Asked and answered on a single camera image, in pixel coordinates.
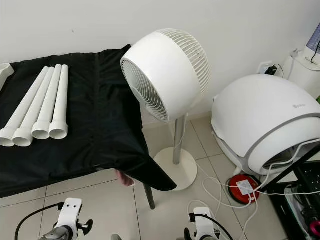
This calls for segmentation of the white plastic table top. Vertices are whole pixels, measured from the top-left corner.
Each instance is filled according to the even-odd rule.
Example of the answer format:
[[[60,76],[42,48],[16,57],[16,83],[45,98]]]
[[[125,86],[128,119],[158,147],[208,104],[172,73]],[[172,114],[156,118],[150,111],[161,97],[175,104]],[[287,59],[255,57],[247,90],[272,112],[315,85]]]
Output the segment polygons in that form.
[[[15,73],[13,66],[8,62],[3,63],[1,66],[2,71],[0,72],[0,90],[3,89],[7,81],[7,78],[9,78],[11,75]]]

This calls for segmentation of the black metal table leg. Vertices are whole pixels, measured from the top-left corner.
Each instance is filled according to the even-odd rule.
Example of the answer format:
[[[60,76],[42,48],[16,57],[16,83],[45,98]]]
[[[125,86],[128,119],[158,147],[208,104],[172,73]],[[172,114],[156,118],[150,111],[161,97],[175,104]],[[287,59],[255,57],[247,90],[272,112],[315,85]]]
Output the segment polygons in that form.
[[[142,185],[142,186],[144,187],[145,195],[146,195],[150,209],[155,210],[156,209],[156,202],[154,199],[153,188],[151,186],[147,185],[146,183],[144,183],[144,185]]]

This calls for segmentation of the red round device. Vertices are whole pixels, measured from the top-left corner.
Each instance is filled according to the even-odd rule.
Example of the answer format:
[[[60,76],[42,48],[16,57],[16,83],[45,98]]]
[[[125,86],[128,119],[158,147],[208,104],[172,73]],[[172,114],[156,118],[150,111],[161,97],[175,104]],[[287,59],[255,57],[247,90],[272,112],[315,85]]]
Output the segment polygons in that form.
[[[227,192],[237,203],[248,205],[254,203],[259,197],[258,189],[261,181],[251,174],[236,174],[227,180]]]

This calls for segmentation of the black metal rack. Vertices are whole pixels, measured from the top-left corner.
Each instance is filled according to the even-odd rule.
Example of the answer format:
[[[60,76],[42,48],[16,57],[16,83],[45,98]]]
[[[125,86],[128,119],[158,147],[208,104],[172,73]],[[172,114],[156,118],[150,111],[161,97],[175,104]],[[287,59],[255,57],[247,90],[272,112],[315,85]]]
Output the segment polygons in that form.
[[[320,220],[320,160],[305,162],[290,172],[295,180],[272,181],[265,187],[288,240],[320,240],[309,224]]]

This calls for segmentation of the black fabric table cover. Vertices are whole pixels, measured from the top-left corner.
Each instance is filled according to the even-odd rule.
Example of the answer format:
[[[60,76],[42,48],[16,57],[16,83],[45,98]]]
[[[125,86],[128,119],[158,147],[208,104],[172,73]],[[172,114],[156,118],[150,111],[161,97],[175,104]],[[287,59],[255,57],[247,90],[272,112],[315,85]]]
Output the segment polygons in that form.
[[[9,197],[101,170],[119,170],[158,191],[176,183],[150,156],[143,134],[141,109],[121,69],[130,50],[50,55],[13,62],[14,74],[0,92],[0,123],[14,110],[44,67],[70,69],[68,135],[34,140],[27,147],[0,147],[0,196]]]

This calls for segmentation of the magenta plastic item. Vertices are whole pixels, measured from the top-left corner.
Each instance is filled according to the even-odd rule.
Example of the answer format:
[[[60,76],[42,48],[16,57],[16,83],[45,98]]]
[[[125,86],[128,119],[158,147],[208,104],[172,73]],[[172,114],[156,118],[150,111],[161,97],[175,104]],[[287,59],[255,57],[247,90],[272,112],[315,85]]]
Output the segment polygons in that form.
[[[311,236],[320,238],[320,220],[312,221],[308,226],[308,230]]]

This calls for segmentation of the white domed appliance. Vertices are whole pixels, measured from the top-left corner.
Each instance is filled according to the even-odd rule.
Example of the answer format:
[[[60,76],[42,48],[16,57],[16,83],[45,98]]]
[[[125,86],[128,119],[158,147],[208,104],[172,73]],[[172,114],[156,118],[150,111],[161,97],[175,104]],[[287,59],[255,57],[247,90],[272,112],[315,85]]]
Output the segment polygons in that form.
[[[215,96],[211,126],[237,171],[267,176],[320,144],[320,103],[284,78],[248,75]]]

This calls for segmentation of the black power plug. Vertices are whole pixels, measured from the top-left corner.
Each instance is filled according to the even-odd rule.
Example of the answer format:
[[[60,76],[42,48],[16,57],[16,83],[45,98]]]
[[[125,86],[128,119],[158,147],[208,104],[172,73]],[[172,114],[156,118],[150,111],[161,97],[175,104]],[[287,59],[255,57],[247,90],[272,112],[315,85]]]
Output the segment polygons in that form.
[[[278,72],[279,68],[276,65],[272,65],[266,68],[264,74],[265,75],[271,75],[271,76],[275,76],[275,74]]]

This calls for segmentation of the white pedestal fan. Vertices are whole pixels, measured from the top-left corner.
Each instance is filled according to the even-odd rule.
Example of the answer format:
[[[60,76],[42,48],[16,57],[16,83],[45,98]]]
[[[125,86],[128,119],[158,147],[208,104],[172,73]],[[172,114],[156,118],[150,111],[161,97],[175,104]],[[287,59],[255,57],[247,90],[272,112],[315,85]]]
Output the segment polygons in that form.
[[[188,113],[208,91],[211,71],[206,51],[185,30],[159,29],[131,46],[119,65],[142,107],[159,122],[174,122],[173,146],[154,160],[175,183],[174,190],[189,188],[198,167],[183,149],[183,141]]]

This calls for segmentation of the white wall socket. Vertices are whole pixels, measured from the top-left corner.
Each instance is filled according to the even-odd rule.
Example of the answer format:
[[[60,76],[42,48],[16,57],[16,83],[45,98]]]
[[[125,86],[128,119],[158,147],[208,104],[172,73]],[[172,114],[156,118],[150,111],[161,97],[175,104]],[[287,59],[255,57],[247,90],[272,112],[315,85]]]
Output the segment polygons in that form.
[[[265,74],[265,70],[270,67],[270,66],[274,66],[275,64],[268,61],[268,62],[261,62],[261,64],[258,67],[257,73],[258,74]]]

